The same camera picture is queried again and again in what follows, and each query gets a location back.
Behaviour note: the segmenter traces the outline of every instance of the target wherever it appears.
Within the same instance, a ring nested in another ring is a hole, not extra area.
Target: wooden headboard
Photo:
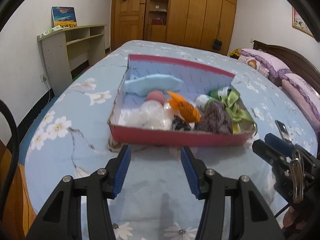
[[[320,72],[305,57],[285,47],[267,45],[260,41],[254,41],[253,43],[253,49],[261,49],[282,60],[293,73],[301,76],[320,94]]]

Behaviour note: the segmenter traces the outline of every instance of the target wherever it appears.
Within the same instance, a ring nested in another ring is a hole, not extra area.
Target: painting
[[[298,14],[298,12],[293,7],[292,7],[292,27],[313,37],[310,29],[308,28],[308,26],[306,25],[302,17]]]
[[[75,27],[77,25],[76,13],[73,7],[52,7],[54,26]]]

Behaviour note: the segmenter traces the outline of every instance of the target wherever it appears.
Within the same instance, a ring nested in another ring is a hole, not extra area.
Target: white wall
[[[40,75],[45,70],[37,35],[53,27],[51,7],[74,7],[78,25],[106,24],[106,48],[110,47],[111,0],[25,0],[0,32],[0,98],[18,124],[47,92]],[[11,137],[0,116],[0,139]]]
[[[295,50],[320,70],[320,44],[292,28],[292,6],[287,0],[237,0],[229,51],[252,48],[250,39]]]

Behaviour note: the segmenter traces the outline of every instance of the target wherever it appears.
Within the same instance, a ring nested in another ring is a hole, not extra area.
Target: blue floral bedsheet
[[[271,167],[255,155],[252,142],[271,132],[280,137],[275,120],[283,122],[292,141],[316,154],[317,140],[311,125],[292,101],[251,67],[229,57],[199,49],[149,41],[129,41],[74,82],[42,120],[25,160],[25,173],[32,206],[39,212],[65,175],[88,176],[116,156],[108,150],[107,120],[128,54],[151,54],[182,58],[212,65],[236,74],[232,84],[258,125],[258,134],[243,147],[192,148],[197,158],[223,176],[248,175],[277,212],[286,204],[273,189]],[[123,190],[109,209],[116,238],[122,240],[193,240],[203,201],[191,194],[179,149],[132,148]],[[86,199],[82,198],[83,239],[88,239]],[[230,202],[226,202],[226,214]],[[228,238],[225,215],[223,239]]]

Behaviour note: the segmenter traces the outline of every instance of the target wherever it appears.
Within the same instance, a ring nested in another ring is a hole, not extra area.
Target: red cardboard box
[[[184,145],[190,147],[240,146],[255,132],[252,123],[245,120],[240,125],[242,133],[233,135],[126,127],[124,115],[133,108],[139,108],[145,102],[145,97],[125,94],[123,90],[124,81],[128,80],[132,74],[137,77],[143,77],[156,73],[172,75],[182,79],[184,86],[178,93],[190,102],[194,102],[200,94],[207,94],[211,90],[231,86],[235,76],[225,70],[188,60],[130,54],[128,56],[128,68],[119,86],[114,108],[108,120],[112,137],[115,141],[173,147]],[[241,99],[237,103],[241,108],[245,109]]]

